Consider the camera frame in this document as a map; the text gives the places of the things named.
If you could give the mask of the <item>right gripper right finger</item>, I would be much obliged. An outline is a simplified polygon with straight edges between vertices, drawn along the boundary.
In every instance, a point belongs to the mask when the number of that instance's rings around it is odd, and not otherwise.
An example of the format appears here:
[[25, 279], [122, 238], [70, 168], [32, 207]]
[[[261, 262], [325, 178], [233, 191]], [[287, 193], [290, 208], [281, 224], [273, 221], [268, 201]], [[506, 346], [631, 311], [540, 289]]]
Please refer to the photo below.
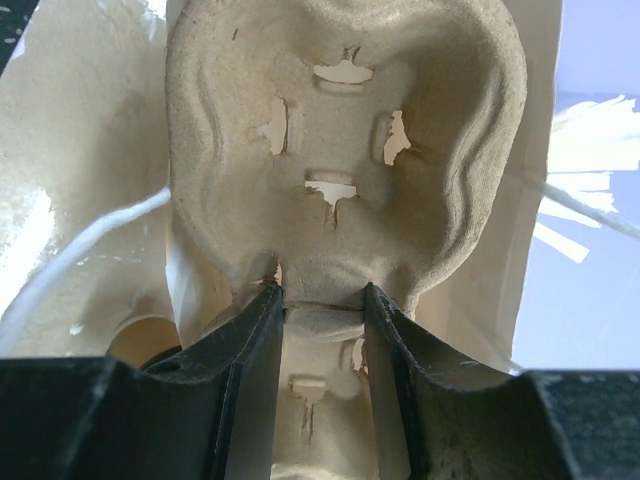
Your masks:
[[364, 292], [365, 350], [384, 479], [635, 479], [639, 375], [530, 370], [462, 354]]

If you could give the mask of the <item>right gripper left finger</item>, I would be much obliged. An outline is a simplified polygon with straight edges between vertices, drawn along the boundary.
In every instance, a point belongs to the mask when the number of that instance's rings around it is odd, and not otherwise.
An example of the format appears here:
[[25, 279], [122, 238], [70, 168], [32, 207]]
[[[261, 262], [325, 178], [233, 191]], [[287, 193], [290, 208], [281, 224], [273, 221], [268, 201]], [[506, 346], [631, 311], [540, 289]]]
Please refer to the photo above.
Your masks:
[[110, 356], [1, 364], [5, 479], [266, 479], [282, 291], [146, 369]]

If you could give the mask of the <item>brown paper coffee cup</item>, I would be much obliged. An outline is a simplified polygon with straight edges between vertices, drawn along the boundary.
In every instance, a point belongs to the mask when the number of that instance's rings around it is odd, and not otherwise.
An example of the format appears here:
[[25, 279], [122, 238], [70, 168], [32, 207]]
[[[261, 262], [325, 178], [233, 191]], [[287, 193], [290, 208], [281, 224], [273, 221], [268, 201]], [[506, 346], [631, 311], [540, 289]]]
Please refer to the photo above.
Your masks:
[[181, 345], [174, 322], [165, 317], [145, 315], [125, 323], [114, 336], [107, 353], [133, 367], [141, 367], [176, 347]]

